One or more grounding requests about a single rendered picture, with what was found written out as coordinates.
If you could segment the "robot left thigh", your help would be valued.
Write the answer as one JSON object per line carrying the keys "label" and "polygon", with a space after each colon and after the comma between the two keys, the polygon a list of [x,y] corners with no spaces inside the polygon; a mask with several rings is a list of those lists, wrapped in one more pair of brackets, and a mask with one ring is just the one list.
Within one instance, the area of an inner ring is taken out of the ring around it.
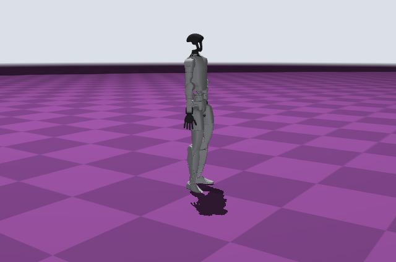
{"label": "robot left thigh", "polygon": [[213,110],[212,106],[207,104],[206,111],[203,113],[204,116],[204,137],[202,140],[202,144],[200,147],[200,150],[205,149],[212,137],[213,133],[213,123],[214,123],[214,118],[213,118]]}

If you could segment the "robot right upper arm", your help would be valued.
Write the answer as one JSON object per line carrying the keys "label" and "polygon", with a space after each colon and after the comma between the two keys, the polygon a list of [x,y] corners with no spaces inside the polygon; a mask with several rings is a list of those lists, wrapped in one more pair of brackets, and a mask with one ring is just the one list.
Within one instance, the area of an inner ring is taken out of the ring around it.
{"label": "robot right upper arm", "polygon": [[187,83],[191,83],[193,85],[192,90],[196,88],[195,84],[191,82],[193,78],[193,69],[195,67],[195,59],[189,58],[184,61],[184,68],[185,68],[185,87]]}

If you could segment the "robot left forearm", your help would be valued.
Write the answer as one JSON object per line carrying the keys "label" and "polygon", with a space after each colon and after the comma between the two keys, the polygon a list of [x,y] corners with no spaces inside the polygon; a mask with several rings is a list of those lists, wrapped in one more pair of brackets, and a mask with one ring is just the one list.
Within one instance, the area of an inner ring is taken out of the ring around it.
{"label": "robot left forearm", "polygon": [[208,86],[206,90],[201,91],[202,93],[204,93],[204,99],[206,99],[206,101],[208,100]]}

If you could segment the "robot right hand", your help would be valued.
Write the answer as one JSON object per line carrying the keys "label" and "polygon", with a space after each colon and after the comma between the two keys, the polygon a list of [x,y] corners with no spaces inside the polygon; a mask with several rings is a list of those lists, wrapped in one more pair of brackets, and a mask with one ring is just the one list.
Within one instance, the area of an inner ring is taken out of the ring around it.
{"label": "robot right hand", "polygon": [[[191,130],[191,126],[192,126],[192,129],[193,129],[193,121],[194,121],[195,125],[197,125],[197,123],[196,123],[194,117],[192,116],[192,114],[193,114],[193,108],[192,108],[192,113],[187,113],[186,112],[186,117],[184,119],[184,128],[186,126],[186,129],[188,129],[188,123],[189,123],[189,130]],[[187,123],[187,125],[186,125],[186,123]]]}

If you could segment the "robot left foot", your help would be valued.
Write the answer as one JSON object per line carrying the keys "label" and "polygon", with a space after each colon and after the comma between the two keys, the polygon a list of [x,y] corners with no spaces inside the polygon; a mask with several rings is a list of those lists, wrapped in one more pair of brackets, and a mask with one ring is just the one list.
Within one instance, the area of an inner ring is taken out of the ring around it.
{"label": "robot left foot", "polygon": [[[194,181],[195,182],[195,181]],[[202,178],[196,177],[196,183],[203,183],[203,184],[213,184],[212,180],[208,180],[202,176]]]}

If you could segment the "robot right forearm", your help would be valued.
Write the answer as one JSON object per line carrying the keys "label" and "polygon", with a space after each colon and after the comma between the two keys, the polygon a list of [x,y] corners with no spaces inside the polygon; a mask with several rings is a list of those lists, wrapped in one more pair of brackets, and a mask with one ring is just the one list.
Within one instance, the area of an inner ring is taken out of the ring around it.
{"label": "robot right forearm", "polygon": [[185,96],[186,96],[186,100],[187,100],[187,102],[186,102],[186,106],[187,106],[186,112],[187,113],[192,113],[192,106],[193,106],[192,98],[194,95],[194,93],[192,92],[192,88],[193,88],[193,85],[191,83],[186,84]]}

